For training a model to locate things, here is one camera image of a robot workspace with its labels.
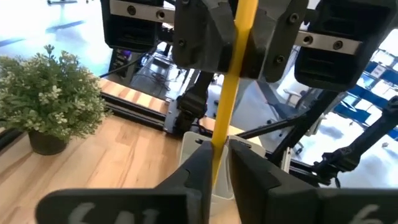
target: wooden surface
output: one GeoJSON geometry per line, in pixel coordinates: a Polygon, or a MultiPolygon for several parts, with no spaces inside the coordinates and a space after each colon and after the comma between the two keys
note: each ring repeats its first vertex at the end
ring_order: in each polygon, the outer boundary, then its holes
{"type": "MultiPolygon", "coordinates": [[[[167,111],[162,100],[107,80],[101,85],[109,94],[167,111]]],[[[214,121],[204,119],[203,125],[211,129],[214,121]]],[[[25,134],[0,154],[0,223],[35,223],[37,202],[58,189],[155,187],[177,168],[180,145],[180,140],[167,138],[162,131],[115,116],[106,118],[95,135],[72,140],[55,156],[33,153],[25,134]]],[[[236,205],[231,203],[210,221],[239,223],[236,205]]]]}

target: yellow rod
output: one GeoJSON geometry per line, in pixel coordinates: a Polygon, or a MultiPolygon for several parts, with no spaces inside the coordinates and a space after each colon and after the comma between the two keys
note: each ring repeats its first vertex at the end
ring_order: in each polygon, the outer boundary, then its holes
{"type": "Polygon", "coordinates": [[[211,143],[214,147],[213,154],[213,185],[216,182],[221,164],[221,155],[227,138],[229,123],[235,103],[236,91],[239,84],[239,75],[249,33],[253,26],[254,16],[257,11],[258,0],[240,0],[235,16],[236,40],[228,73],[224,78],[218,104],[216,124],[211,143]]]}

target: dark plant pot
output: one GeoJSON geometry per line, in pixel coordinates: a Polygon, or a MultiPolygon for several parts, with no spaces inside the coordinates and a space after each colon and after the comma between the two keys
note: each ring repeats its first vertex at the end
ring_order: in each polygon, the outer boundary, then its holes
{"type": "Polygon", "coordinates": [[[34,152],[49,156],[62,152],[67,147],[67,142],[38,131],[30,131],[28,133],[30,145],[34,152]]]}

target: potted plant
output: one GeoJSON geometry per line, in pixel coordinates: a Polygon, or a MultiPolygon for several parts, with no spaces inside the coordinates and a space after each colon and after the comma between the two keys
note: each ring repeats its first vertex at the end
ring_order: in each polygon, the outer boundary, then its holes
{"type": "Polygon", "coordinates": [[[44,48],[27,60],[0,57],[0,125],[27,131],[34,152],[52,155],[73,136],[94,134],[107,112],[99,79],[78,57],[44,48]]]}

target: bolt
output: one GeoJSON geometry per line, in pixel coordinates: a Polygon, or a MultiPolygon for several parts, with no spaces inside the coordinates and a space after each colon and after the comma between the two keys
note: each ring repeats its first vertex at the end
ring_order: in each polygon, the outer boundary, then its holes
{"type": "Polygon", "coordinates": [[[185,46],[185,40],[180,39],[180,40],[178,41],[178,44],[179,44],[179,46],[181,46],[181,47],[185,46]]]}
{"type": "Polygon", "coordinates": [[[300,16],[297,13],[293,13],[289,16],[289,23],[295,24],[299,18],[300,16]]]}
{"type": "Polygon", "coordinates": [[[338,50],[341,49],[343,47],[343,42],[338,40],[333,44],[333,49],[338,50]]]}
{"type": "Polygon", "coordinates": [[[130,14],[130,15],[135,15],[136,14],[136,8],[134,7],[134,6],[129,6],[129,7],[127,7],[127,12],[130,14]]]}
{"type": "Polygon", "coordinates": [[[285,57],[283,55],[278,55],[275,58],[275,63],[280,64],[285,60],[285,57]]]}

